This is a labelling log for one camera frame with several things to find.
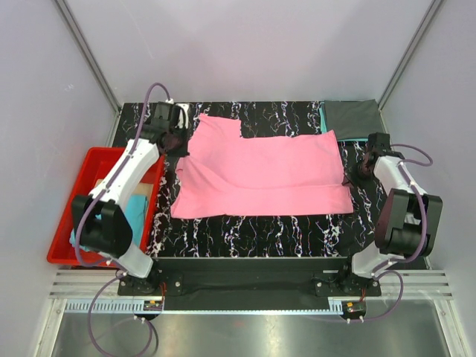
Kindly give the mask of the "pink t shirt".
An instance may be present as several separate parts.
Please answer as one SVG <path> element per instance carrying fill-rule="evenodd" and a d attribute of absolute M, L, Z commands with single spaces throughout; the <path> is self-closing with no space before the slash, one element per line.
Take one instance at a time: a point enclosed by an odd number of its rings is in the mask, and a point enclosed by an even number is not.
<path fill-rule="evenodd" d="M 239 120 L 199 116 L 178 161 L 176 219 L 353 212 L 334 132 L 244 138 Z"/>

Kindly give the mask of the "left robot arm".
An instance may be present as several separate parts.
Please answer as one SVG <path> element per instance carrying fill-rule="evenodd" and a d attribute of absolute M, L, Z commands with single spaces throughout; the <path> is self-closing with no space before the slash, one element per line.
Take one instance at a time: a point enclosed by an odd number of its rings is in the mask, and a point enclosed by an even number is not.
<path fill-rule="evenodd" d="M 136 136 L 106 177 L 86 195 L 76 195 L 71 202 L 74 222 L 74 251 L 83 266 L 80 250 L 86 248 L 135 277 L 135 286 L 146 295 L 155 293 L 161 277 L 152 271 L 152 258 L 133 242 L 133 232 L 125 211 L 141 179 L 164 156 L 188 155 L 189 109 L 185 103 L 159 102 L 150 122 L 142 120 Z"/>

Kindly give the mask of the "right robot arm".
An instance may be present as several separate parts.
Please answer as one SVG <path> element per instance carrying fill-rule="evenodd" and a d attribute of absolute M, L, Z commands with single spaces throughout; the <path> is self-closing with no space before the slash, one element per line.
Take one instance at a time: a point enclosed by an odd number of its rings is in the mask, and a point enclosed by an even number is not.
<path fill-rule="evenodd" d="M 419 152 L 427 161 L 405 158 L 395 150 L 399 146 L 390 142 L 389 134 L 372 133 L 363 159 L 344 172 L 343 186 L 363 189 L 376 179 L 386 194 L 373 243 L 352 255 L 347 270 L 338 275 L 344 294 L 354 295 L 363 288 L 364 279 L 376 279 L 385 269 L 427 257 L 433 250 L 443 201 L 427 193 L 407 165 L 430 167 L 434 161 L 422 149 L 408 144 L 402 147 Z"/>

